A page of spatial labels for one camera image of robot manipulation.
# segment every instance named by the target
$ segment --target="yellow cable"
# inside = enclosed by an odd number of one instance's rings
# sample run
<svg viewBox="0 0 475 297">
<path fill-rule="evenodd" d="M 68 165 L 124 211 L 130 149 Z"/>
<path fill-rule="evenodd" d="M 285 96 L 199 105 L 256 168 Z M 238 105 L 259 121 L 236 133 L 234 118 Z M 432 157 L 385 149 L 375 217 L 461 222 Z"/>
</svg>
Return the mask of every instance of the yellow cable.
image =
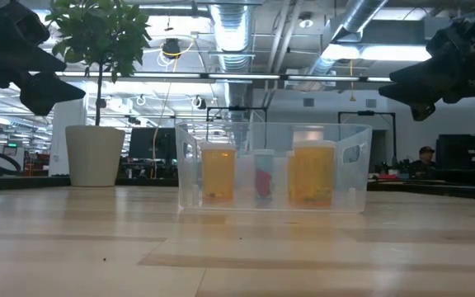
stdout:
<svg viewBox="0 0 475 297">
<path fill-rule="evenodd" d="M 175 63 L 173 64 L 173 72 L 177 70 L 178 61 L 179 61 L 179 58 L 175 59 Z M 170 85 L 168 86 L 168 92 L 166 94 L 166 99 L 164 100 L 164 103 L 162 104 L 161 116 L 158 118 L 157 128 L 155 128 L 155 132 L 153 132 L 153 174 L 150 174 L 150 177 L 152 177 L 153 179 L 157 178 L 157 160 L 156 160 L 156 155 L 155 155 L 155 141 L 157 139 L 158 127 L 161 125 L 162 117 L 164 116 L 164 110 L 166 109 L 166 104 L 168 103 L 168 97 L 170 96 L 171 89 L 172 89 L 172 83 L 170 82 Z"/>
<path fill-rule="evenodd" d="M 194 43 L 195 43 L 195 39 L 192 37 L 191 42 L 190 42 L 190 45 L 188 45 L 188 47 L 187 47 L 185 50 L 183 50 L 183 51 L 181 51 L 181 52 L 179 52 L 179 53 L 177 53 L 177 54 L 172 54 L 172 53 L 167 53 L 167 52 L 165 52 L 164 50 L 162 50 L 162 47 L 164 46 L 164 44 L 161 44 L 161 51 L 162 51 L 162 53 L 165 54 L 165 55 L 169 55 L 169 56 L 172 56 L 172 57 L 176 57 L 176 56 L 178 56 L 178 55 L 181 55 L 181 54 L 184 54 L 184 53 L 188 52 L 188 51 L 191 49 L 191 47 L 194 45 Z"/>
</svg>

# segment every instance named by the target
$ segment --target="black equipment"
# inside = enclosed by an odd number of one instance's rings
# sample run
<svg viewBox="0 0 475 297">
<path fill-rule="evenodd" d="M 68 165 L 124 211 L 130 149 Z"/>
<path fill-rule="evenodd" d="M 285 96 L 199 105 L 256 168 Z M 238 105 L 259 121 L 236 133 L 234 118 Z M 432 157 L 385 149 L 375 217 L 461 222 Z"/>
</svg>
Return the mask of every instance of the black equipment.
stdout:
<svg viewBox="0 0 475 297">
<path fill-rule="evenodd" d="M 153 159 L 153 134 L 155 128 L 133 128 L 129 142 L 130 158 Z M 155 158 L 171 163 L 177 159 L 175 128 L 159 128 L 155 139 Z"/>
<path fill-rule="evenodd" d="M 181 55 L 181 47 L 179 46 L 179 40 L 176 38 L 166 39 L 166 42 L 162 46 L 162 54 L 170 60 L 179 59 Z"/>
<path fill-rule="evenodd" d="M 21 103 L 38 116 L 47 116 L 55 103 L 85 96 L 55 74 L 67 65 L 38 47 L 49 36 L 39 17 L 20 3 L 0 9 L 0 88 L 15 83 L 21 89 Z"/>
<path fill-rule="evenodd" d="M 440 135 L 435 158 L 439 179 L 475 186 L 475 135 Z"/>
<path fill-rule="evenodd" d="M 439 30 L 426 46 L 431 59 L 390 74 L 395 84 L 381 87 L 382 96 L 412 109 L 414 120 L 424 120 L 435 103 L 456 103 L 475 97 L 475 21 L 457 20 Z"/>
</svg>

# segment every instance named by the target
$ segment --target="potted plant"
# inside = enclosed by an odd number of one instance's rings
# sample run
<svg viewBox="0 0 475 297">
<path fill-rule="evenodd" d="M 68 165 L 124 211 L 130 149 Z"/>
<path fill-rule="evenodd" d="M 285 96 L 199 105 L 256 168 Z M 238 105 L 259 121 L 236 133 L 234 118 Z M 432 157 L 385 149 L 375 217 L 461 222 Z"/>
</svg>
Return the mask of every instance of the potted plant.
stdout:
<svg viewBox="0 0 475 297">
<path fill-rule="evenodd" d="M 151 38 L 146 31 L 148 16 L 139 5 L 122 0 L 54 0 L 45 18 L 59 28 L 61 40 L 52 49 L 67 63 L 83 63 L 89 77 L 97 67 L 95 126 L 69 126 L 66 140 L 69 174 L 74 186 L 114 186 L 125 132 L 100 127 L 104 73 L 116 82 L 134 73 L 134 62 L 142 64 L 143 49 Z"/>
</svg>

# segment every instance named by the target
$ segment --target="person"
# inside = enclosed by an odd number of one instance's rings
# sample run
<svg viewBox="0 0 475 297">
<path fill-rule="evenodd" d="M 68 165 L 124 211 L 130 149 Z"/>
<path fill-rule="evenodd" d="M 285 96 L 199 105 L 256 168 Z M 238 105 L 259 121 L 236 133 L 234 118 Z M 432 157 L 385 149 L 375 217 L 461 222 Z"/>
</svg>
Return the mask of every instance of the person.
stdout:
<svg viewBox="0 0 475 297">
<path fill-rule="evenodd" d="M 429 146 L 419 149 L 419 160 L 410 164 L 410 173 L 415 177 L 430 178 L 436 165 L 432 161 L 435 150 Z"/>
</svg>

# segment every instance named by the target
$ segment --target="white plant pot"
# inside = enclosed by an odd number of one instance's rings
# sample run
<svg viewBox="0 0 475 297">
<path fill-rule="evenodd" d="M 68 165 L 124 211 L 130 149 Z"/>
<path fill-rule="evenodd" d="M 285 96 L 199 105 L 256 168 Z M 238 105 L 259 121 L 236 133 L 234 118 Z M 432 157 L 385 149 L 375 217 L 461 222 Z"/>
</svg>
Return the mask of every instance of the white plant pot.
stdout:
<svg viewBox="0 0 475 297">
<path fill-rule="evenodd" d="M 65 128 L 72 186 L 114 186 L 125 132 L 111 127 Z"/>
</svg>

